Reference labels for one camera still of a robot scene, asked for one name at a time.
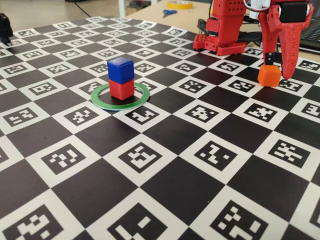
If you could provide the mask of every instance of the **red cube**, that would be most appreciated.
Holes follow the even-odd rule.
[[[134,80],[127,81],[123,84],[109,79],[110,95],[119,100],[125,100],[135,94]]]

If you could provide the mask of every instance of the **floor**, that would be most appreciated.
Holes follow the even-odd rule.
[[[78,5],[90,16],[119,15],[117,0],[86,0]],[[73,2],[65,0],[0,0],[0,11],[9,17],[13,31],[87,17]]]

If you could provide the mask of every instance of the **blue scissors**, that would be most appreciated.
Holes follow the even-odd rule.
[[[177,12],[178,12],[177,10],[163,10],[163,13],[164,13],[163,18],[171,14],[176,14]]]

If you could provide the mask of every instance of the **blue cube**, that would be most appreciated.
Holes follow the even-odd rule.
[[[125,57],[118,57],[107,62],[109,79],[124,84],[135,78],[134,62]]]

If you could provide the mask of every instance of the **tape roll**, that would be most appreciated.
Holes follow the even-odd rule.
[[[192,2],[189,1],[178,0],[168,2],[169,9],[192,9],[192,7]]]

